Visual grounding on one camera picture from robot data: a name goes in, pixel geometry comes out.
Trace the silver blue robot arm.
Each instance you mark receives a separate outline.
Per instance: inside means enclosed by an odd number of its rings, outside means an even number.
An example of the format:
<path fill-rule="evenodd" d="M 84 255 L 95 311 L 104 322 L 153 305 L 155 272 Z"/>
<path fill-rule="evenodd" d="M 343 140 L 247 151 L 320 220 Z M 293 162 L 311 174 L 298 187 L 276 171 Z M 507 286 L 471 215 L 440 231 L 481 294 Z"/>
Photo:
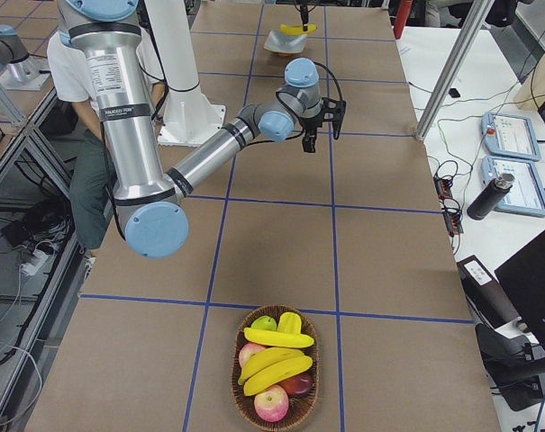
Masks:
<path fill-rule="evenodd" d="M 245 106 L 232 121 L 208 102 L 199 87 L 186 9 L 180 2 L 146 4 L 159 58 L 175 103 L 166 108 L 168 125 L 180 130 L 192 152 L 163 169 L 152 125 L 152 104 L 136 49 L 141 42 L 133 1 L 61 1 L 62 41 L 80 50 L 90 69 L 103 138 L 110 147 L 118 181 L 114 188 L 117 228 L 136 253 L 167 257 L 188 235 L 181 201 L 212 172 L 256 143 L 300 139 L 315 150 L 325 124 L 339 134 L 346 112 L 342 99 L 321 94 L 322 65 L 296 58 L 285 69 L 285 83 L 268 103 Z"/>

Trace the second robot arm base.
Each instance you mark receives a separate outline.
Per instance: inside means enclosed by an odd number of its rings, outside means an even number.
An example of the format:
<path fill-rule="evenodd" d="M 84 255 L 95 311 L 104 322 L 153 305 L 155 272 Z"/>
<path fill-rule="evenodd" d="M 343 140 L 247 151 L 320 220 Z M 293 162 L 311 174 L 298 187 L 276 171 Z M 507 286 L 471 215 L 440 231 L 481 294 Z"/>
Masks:
<path fill-rule="evenodd" d="M 0 84 L 6 90 L 40 91 L 50 77 L 46 60 L 34 58 L 16 30 L 0 24 Z"/>

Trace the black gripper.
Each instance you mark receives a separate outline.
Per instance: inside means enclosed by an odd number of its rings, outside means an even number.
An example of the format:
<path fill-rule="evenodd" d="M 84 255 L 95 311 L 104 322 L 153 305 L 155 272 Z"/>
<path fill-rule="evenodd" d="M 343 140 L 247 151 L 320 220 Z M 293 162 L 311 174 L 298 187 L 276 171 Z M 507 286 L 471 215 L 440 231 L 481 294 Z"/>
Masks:
<path fill-rule="evenodd" d="M 307 136 L 310 140 L 315 140 L 317 130 L 326 122 L 332 125 L 332 136 L 338 139 L 341 134 L 341 127 L 346 113 L 346 101 L 343 99 L 322 98 L 320 111 L 309 120 Z"/>
<path fill-rule="evenodd" d="M 307 32 L 308 31 L 308 24 L 309 24 L 308 5 L 307 4 L 300 4 L 299 5 L 299 13 L 300 13 L 300 19 L 301 19 L 301 23 L 302 23 L 302 31 Z"/>

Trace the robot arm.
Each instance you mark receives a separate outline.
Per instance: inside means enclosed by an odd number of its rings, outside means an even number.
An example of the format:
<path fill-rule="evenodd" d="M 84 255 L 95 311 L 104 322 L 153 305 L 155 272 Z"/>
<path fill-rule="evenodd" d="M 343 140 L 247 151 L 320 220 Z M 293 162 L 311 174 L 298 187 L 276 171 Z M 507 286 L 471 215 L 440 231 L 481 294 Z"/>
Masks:
<path fill-rule="evenodd" d="M 300 14 L 301 24 L 296 27 L 297 34 L 307 34 L 316 30 L 316 25 L 310 23 L 310 14 L 314 9 L 314 5 L 309 0 L 294 1 L 294 6 Z"/>

